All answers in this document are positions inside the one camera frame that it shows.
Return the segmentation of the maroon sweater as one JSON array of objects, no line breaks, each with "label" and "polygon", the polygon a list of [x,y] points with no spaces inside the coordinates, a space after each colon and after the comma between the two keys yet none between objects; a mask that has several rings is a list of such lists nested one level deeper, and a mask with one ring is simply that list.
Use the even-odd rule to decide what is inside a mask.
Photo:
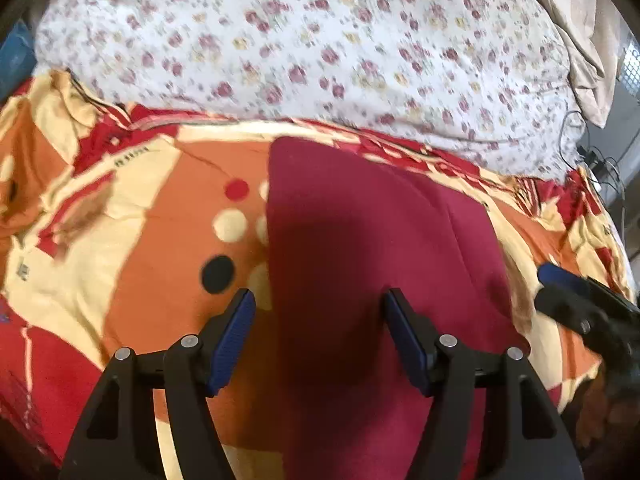
[{"label": "maroon sweater", "polygon": [[431,402],[410,385],[380,299],[476,350],[525,347],[486,209],[390,165],[294,138],[272,144],[269,279],[290,479],[401,479]]}]

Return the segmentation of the red orange cream blanket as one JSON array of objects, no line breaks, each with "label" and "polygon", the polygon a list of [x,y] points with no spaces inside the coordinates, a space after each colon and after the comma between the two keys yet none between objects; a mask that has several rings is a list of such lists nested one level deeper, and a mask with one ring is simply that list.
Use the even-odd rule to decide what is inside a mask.
[{"label": "red orange cream blanket", "polygon": [[581,171],[563,183],[504,176],[371,130],[111,104],[52,70],[1,110],[1,418],[40,456],[62,464],[117,349],[165,349],[248,288],[255,321],[229,385],[208,407],[238,478],[289,479],[267,226],[269,155],[282,138],[476,200],[506,265],[513,325],[551,401],[564,408],[597,374],[599,358],[534,308],[546,262],[636,294]]}]

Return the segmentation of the white floral quilt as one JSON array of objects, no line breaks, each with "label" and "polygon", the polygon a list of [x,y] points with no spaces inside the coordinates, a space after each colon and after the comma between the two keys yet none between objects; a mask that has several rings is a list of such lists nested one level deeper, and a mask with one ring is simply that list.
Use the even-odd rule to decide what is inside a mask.
[{"label": "white floral quilt", "polygon": [[52,0],[40,68],[101,98],[317,118],[562,179],[584,123],[536,0]]}]

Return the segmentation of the beige cloth at right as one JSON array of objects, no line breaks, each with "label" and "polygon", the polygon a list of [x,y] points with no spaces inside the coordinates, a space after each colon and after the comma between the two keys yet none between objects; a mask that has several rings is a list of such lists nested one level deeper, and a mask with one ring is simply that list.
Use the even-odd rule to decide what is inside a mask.
[{"label": "beige cloth at right", "polygon": [[570,84],[587,120],[606,126],[615,91],[620,12],[611,0],[544,0],[570,55]]}]

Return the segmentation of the blue plastic bag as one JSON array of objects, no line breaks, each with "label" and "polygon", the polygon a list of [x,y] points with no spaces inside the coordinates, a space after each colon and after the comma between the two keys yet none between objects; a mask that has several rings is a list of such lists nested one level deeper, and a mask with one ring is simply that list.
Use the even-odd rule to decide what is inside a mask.
[{"label": "blue plastic bag", "polygon": [[23,20],[18,20],[1,45],[1,102],[4,102],[32,74],[36,63],[32,32]]}]

